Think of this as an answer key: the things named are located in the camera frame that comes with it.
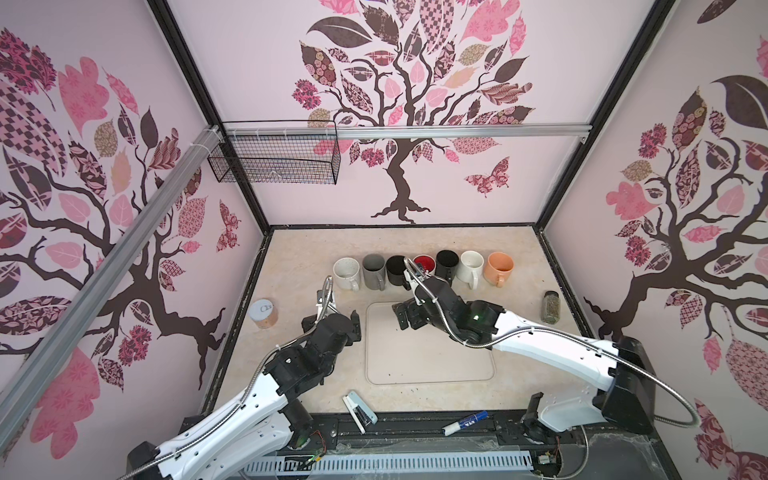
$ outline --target cup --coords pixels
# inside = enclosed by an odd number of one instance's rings
[[[515,261],[512,257],[506,253],[494,252],[488,256],[488,264],[485,265],[483,275],[488,282],[502,288],[513,268],[515,268]]]
[[[456,270],[456,278],[469,284],[469,288],[476,289],[478,280],[482,272],[482,266],[485,261],[480,253],[474,250],[467,250],[462,253]]]
[[[458,255],[452,250],[440,250],[436,259],[435,275],[448,282],[448,285],[453,285],[453,277],[458,269]]]
[[[392,285],[410,290],[411,284],[406,282],[406,265],[403,263],[405,259],[403,255],[395,255],[387,259],[386,275]]]
[[[344,257],[333,264],[333,284],[343,290],[360,290],[360,264]]]
[[[425,273],[435,272],[435,259],[429,255],[419,255],[413,259],[413,263],[420,266]]]
[[[371,290],[384,290],[386,284],[386,268],[384,257],[377,253],[366,255],[362,259],[362,279]]]

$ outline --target wire basket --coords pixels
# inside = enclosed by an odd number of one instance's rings
[[[336,122],[310,121],[310,127],[269,125],[276,122],[307,125],[306,120],[224,122],[238,128],[227,127],[226,132],[234,152],[225,153],[231,148],[223,142],[208,157],[216,179],[237,181],[233,165],[239,161],[249,182],[335,185],[341,165]]]

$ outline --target beige placemat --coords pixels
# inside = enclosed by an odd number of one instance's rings
[[[395,303],[366,311],[366,378],[373,385],[490,380],[496,373],[488,349],[470,349],[432,325],[401,330]]]

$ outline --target round container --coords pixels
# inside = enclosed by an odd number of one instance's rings
[[[557,292],[549,290],[541,301],[541,321],[556,324],[560,320],[560,296]]]
[[[268,329],[277,323],[277,309],[266,298],[253,302],[248,308],[248,316],[261,329]]]

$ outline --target marker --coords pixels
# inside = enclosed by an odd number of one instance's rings
[[[480,420],[484,420],[487,418],[488,418],[488,412],[483,410],[482,412],[475,413],[474,415],[470,415],[465,419],[461,419],[458,422],[453,422],[451,425],[443,427],[442,430],[445,433],[445,436],[447,437],[448,435],[452,435],[461,429],[465,429],[470,425],[474,425]]]

